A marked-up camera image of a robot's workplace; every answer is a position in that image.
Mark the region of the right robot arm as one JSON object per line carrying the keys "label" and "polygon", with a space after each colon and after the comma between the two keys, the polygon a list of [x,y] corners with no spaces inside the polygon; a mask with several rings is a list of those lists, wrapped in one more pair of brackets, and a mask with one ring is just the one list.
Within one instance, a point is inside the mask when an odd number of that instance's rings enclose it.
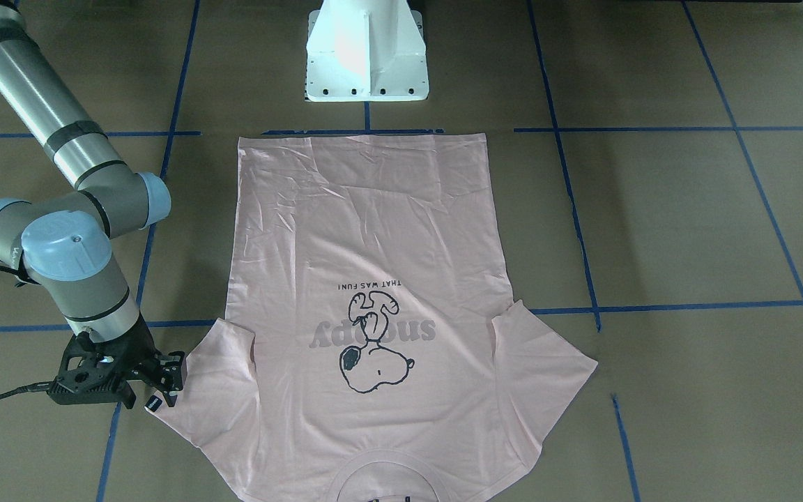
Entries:
{"label": "right robot arm", "polygon": [[45,392],[57,404],[134,406],[132,381],[160,392],[152,410],[175,406],[187,374],[182,351],[162,353],[112,239],[165,219],[165,182],[127,166],[26,32],[15,3],[0,1],[0,93],[71,191],[44,202],[0,198],[0,271],[38,284],[72,331],[53,379],[3,392]]}

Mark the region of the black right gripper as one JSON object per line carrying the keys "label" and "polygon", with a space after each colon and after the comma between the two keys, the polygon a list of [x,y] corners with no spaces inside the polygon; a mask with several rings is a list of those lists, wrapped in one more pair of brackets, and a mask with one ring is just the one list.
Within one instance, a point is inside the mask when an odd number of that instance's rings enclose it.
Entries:
{"label": "black right gripper", "polygon": [[160,353],[143,317],[116,339],[99,341],[98,333],[84,328],[67,345],[47,396],[63,406],[121,402],[131,408],[136,395],[130,381],[162,394],[172,408],[184,388],[187,353]]}

